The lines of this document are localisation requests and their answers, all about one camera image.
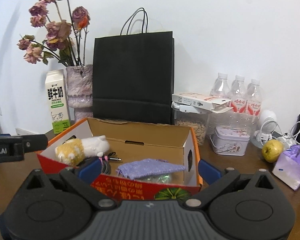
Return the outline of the yellow white plush toy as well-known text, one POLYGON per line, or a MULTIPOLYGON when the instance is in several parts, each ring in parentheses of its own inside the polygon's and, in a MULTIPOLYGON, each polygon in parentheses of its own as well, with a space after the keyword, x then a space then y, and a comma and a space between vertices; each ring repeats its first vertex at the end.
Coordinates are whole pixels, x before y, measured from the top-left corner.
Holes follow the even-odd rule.
POLYGON ((77 166, 93 157, 103 157, 110 150, 105 135, 78 139, 70 138, 55 148, 57 160, 63 164, 77 166))

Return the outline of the purple knitted pouch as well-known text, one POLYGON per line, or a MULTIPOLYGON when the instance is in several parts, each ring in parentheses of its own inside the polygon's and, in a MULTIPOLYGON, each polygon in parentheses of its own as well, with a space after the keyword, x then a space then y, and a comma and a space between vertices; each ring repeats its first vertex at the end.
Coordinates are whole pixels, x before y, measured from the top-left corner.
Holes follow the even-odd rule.
POLYGON ((174 172, 185 171, 184 165, 172 164, 161 159, 143 159, 124 163, 117 168, 119 176, 135 180, 149 176, 160 176, 174 172))

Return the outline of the iridescent white bag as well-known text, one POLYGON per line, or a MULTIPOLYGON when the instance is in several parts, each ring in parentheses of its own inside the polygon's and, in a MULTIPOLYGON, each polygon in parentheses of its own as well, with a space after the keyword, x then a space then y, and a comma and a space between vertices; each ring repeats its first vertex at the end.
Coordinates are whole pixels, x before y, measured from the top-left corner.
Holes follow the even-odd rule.
POLYGON ((138 178, 138 181, 156 183, 156 184, 169 184, 172 181, 172 175, 161 174, 161 175, 145 176, 145 177, 138 178))

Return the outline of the white floral tin box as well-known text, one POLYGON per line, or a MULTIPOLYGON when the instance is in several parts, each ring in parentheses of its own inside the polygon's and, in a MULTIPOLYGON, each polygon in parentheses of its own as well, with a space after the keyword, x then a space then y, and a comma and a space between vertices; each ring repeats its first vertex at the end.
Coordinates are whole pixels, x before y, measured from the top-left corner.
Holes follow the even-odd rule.
POLYGON ((245 155, 250 141, 250 136, 245 130, 224 126, 216 126, 209 138, 216 154, 239 157, 245 155))

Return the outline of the red cardboard box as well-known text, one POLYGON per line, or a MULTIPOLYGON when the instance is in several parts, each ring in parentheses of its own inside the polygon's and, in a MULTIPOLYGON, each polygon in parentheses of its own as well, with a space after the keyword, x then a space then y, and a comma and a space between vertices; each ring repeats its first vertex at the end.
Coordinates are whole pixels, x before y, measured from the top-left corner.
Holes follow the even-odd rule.
POLYGON ((172 199, 181 199, 200 191, 203 179, 198 174, 199 149, 194 130, 185 126, 147 124, 140 122, 106 121, 87 118, 72 125, 49 141, 46 150, 38 154, 41 168, 46 174, 66 168, 55 156, 55 148, 70 137, 78 139, 98 135, 106 136, 110 152, 110 174, 100 174, 91 186, 115 200, 153 200, 161 191, 172 190, 172 199), (171 174, 168 184, 127 179, 117 173, 120 165, 156 159, 183 165, 181 172, 171 174))

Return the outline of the green yellow apple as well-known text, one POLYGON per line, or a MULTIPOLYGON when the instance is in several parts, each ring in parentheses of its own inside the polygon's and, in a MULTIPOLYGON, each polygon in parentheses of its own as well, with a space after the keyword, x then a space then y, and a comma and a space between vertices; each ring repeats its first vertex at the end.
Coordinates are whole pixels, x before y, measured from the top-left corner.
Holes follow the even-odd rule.
POLYGON ((262 156, 268 163, 275 163, 283 151, 283 143, 275 139, 266 142, 261 149, 262 156))

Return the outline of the purple tissue pack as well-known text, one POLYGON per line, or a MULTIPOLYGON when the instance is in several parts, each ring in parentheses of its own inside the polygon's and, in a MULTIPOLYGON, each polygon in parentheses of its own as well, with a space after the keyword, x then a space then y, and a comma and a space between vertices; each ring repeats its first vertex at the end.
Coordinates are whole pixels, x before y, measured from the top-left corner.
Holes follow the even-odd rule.
POLYGON ((297 191, 300 188, 300 145, 293 145, 279 155, 272 173, 297 191))

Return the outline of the small white fan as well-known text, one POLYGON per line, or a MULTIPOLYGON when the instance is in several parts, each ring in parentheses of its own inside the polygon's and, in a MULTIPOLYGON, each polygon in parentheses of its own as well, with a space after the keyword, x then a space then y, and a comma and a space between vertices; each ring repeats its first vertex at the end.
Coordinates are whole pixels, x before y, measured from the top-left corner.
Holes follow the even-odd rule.
POLYGON ((251 142, 262 149, 266 142, 272 140, 272 133, 277 127, 276 114, 268 109, 261 111, 258 119, 257 130, 253 133, 251 142))

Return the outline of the milk carton white green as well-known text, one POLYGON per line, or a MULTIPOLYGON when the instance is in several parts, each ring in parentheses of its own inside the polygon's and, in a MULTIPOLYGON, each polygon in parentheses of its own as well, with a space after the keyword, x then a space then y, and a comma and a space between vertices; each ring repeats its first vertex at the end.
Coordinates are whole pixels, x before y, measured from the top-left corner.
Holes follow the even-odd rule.
POLYGON ((45 89, 53 132, 60 134, 71 126, 63 69, 47 72, 45 89))

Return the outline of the water bottle right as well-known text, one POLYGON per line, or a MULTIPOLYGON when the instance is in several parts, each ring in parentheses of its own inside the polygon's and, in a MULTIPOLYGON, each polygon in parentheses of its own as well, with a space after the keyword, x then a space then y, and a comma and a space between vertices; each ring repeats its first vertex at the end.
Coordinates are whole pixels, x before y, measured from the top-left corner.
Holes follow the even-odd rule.
POLYGON ((260 81, 256 79, 251 79, 251 83, 247 88, 247 104, 246 113, 259 116, 261 111, 262 95, 260 89, 260 81))

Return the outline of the water bottle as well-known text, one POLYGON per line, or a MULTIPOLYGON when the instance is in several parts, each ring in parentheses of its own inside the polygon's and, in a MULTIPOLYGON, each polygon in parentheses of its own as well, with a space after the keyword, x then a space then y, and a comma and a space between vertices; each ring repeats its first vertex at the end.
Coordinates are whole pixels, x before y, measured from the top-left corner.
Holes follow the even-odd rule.
POLYGON ((228 86, 228 75, 224 73, 218 73, 218 77, 213 84, 213 87, 210 91, 211 96, 216 96, 219 98, 227 98, 230 91, 228 86))
POLYGON ((228 97, 231 99, 229 107, 232 107, 235 113, 244 113, 247 104, 247 90, 244 84, 243 76, 235 76, 228 97))
POLYGON ((251 79, 251 83, 247 88, 247 104, 246 113, 259 116, 261 111, 262 95, 260 89, 260 81, 256 79, 251 79))

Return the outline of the water bottle middle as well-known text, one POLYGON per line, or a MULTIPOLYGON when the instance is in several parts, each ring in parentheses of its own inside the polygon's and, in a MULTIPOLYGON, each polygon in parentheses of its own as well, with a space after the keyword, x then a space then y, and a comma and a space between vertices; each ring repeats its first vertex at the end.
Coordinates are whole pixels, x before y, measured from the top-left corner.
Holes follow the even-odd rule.
POLYGON ((235 113, 244 113, 247 104, 247 90, 244 84, 243 76, 235 76, 228 97, 231 99, 229 107, 232 107, 235 113))

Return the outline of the purple textured vase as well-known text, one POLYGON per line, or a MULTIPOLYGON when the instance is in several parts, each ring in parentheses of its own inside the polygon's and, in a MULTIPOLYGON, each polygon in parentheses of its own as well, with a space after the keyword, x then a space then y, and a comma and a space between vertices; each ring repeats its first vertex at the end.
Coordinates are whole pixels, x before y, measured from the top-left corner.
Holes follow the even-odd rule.
POLYGON ((67 103, 74 121, 93 117, 93 65, 66 68, 67 103))

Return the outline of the black paper shopping bag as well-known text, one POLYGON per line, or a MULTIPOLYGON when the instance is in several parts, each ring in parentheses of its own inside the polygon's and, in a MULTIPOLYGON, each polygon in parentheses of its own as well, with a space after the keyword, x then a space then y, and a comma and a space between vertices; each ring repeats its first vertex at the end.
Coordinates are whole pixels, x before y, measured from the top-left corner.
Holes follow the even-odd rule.
POLYGON ((147 28, 147 12, 138 8, 119 35, 95 38, 94 118, 172 124, 173 33, 147 28))

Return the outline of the dried pink roses bouquet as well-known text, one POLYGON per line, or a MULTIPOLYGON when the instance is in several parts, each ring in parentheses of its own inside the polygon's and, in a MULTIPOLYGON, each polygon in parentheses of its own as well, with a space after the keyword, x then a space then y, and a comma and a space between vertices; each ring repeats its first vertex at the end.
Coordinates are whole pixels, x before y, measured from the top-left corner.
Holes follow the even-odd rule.
POLYGON ((38 0, 30 9, 30 25, 45 28, 46 36, 39 42, 34 35, 25 35, 18 41, 23 59, 47 65, 56 59, 65 67, 85 66, 90 14, 85 7, 71 9, 70 0, 38 0))

